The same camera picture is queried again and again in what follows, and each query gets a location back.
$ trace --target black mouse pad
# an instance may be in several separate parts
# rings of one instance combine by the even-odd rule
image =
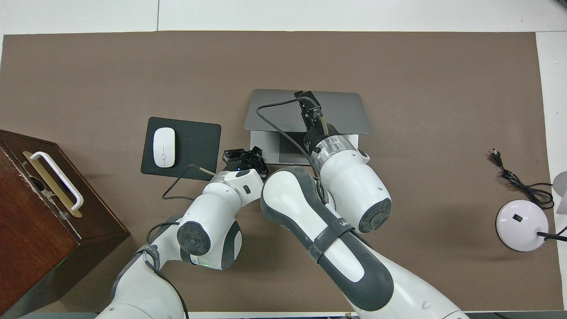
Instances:
[[[175,131],[175,163],[168,168],[159,167],[154,162],[154,133],[162,127],[170,127]],[[219,124],[150,117],[140,170],[144,174],[179,177],[189,164],[195,164],[215,172],[220,143]],[[212,178],[193,168],[182,177],[201,181],[210,181]]]

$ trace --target white mouse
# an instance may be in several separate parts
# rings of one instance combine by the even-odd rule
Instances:
[[[154,162],[163,168],[175,164],[175,131],[171,127],[161,127],[155,130]]]

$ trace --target brown wooden box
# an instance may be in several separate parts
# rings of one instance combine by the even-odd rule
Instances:
[[[23,153],[39,151],[51,156],[83,196],[82,217],[70,214],[64,196],[51,195],[54,190]],[[48,163],[37,161],[74,203]],[[2,319],[58,300],[130,235],[53,142],[0,130],[0,194]]]

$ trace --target power cord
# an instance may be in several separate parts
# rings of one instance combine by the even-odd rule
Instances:
[[[200,170],[203,173],[207,173],[209,175],[215,176],[215,174],[213,172],[211,172],[210,170],[204,169],[203,167],[197,166],[195,164],[189,164],[187,165],[187,167],[185,168],[185,170],[183,170],[183,172],[179,175],[179,177],[175,180],[175,182],[173,182],[173,184],[165,191],[165,193],[163,193],[162,195],[162,199],[188,199],[188,200],[195,200],[195,198],[192,197],[188,197],[188,196],[169,196],[166,197],[167,193],[169,193],[171,191],[171,189],[175,186],[175,184],[177,184],[177,182],[183,177],[183,175],[185,175],[185,172],[187,172],[191,167],[194,167],[198,170]]]
[[[522,183],[522,181],[520,181],[520,179],[518,178],[518,176],[516,176],[516,174],[504,168],[499,151],[497,151],[496,149],[492,149],[492,153],[490,154],[490,157],[492,158],[494,163],[502,170],[501,177],[509,181],[513,186],[523,191],[527,195],[530,201],[532,201],[534,204],[539,206],[541,209],[553,208],[553,206],[555,205],[555,203],[553,202],[553,195],[551,195],[551,193],[548,191],[544,191],[542,189],[534,187],[539,185],[553,186],[553,184],[535,183],[531,185],[525,185],[524,183]]]
[[[148,231],[148,233],[146,235],[146,243],[150,244],[150,235],[151,235],[151,232],[154,231],[154,229],[156,229],[157,227],[165,226],[165,225],[179,225],[179,223],[175,221],[175,222],[171,222],[171,223],[159,223],[156,226],[153,226]],[[177,288],[175,288],[174,284],[169,279],[167,279],[167,277],[161,271],[159,271],[159,269],[157,269],[154,265],[152,265],[149,261],[144,261],[144,263],[146,264],[146,266],[148,266],[150,269],[152,269],[153,272],[158,277],[165,280],[168,284],[170,284],[171,288],[173,288],[175,290],[175,292],[177,293],[177,296],[179,297],[179,300],[181,301],[181,306],[183,307],[183,313],[185,314],[185,319],[189,319],[189,312],[187,311],[187,305],[185,304],[185,300],[183,300],[183,297],[181,296],[181,294],[179,293]]]

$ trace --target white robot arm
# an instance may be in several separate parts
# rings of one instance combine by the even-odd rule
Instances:
[[[340,211],[321,202],[305,170],[287,167],[272,174],[260,207],[299,239],[360,318],[468,318],[433,286],[364,244]]]
[[[303,168],[288,167],[263,185],[259,172],[265,177],[267,169],[242,169],[251,167],[241,165],[250,158],[227,161],[186,213],[171,218],[179,227],[162,226],[136,253],[116,279],[111,304],[97,318],[182,319],[187,311],[161,276],[161,265],[169,260],[219,270],[232,265],[242,244],[235,214],[258,198],[263,214],[299,239],[362,319],[468,318],[430,284],[360,238],[359,233],[372,232],[388,219],[390,194],[367,166],[370,157],[324,121],[316,100],[302,96],[309,92],[299,93],[295,100],[262,107],[300,102],[307,128],[304,145],[319,179]]]
[[[216,174],[185,214],[171,216],[135,253],[97,318],[186,318],[182,298],[159,270],[171,260],[219,270],[231,266],[242,245],[235,215],[260,197],[262,186],[254,169]]]

